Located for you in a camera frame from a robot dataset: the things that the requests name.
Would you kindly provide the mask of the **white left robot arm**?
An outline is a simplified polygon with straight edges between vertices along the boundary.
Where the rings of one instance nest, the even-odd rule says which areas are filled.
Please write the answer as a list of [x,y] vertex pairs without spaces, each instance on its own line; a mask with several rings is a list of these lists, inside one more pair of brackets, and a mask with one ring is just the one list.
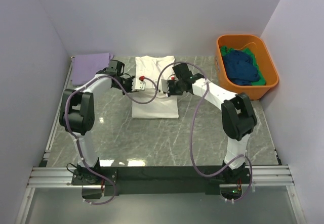
[[72,137],[78,154],[77,169],[91,185],[101,178],[99,157],[91,136],[95,123],[95,98],[111,88],[130,93],[134,76],[123,77],[124,73],[125,64],[111,60],[85,84],[63,92],[59,123]]

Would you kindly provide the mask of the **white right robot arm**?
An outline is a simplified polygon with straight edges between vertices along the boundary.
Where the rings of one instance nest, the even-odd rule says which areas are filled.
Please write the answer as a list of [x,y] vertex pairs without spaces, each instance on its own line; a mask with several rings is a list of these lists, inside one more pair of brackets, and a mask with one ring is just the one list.
[[[201,97],[195,108],[190,127],[189,152],[194,170],[202,177],[214,177],[222,173],[228,183],[240,177],[239,168],[245,161],[246,149],[250,134],[257,125],[257,118],[249,96],[245,93],[236,94],[208,80],[206,74],[196,65],[188,62],[171,63],[177,80],[170,80],[171,86],[163,88],[169,96],[179,96],[184,92]],[[220,170],[205,174],[195,164],[193,156],[193,130],[197,112],[201,103],[206,100],[216,106],[222,115],[222,127],[228,137],[225,165]]]

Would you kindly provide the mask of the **white t-shirt red print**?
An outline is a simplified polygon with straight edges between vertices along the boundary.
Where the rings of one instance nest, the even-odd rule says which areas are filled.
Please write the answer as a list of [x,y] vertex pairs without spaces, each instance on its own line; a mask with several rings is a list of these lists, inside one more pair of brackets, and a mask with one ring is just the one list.
[[[171,63],[175,62],[174,56],[165,57],[136,57],[135,77],[147,77],[161,87],[161,79],[171,79],[174,77],[174,71]],[[145,80],[145,89],[132,94],[133,99],[142,102],[142,104],[132,103],[132,117],[137,119],[177,119],[179,118],[178,102],[176,96],[170,96],[158,92],[155,95],[154,84]]]

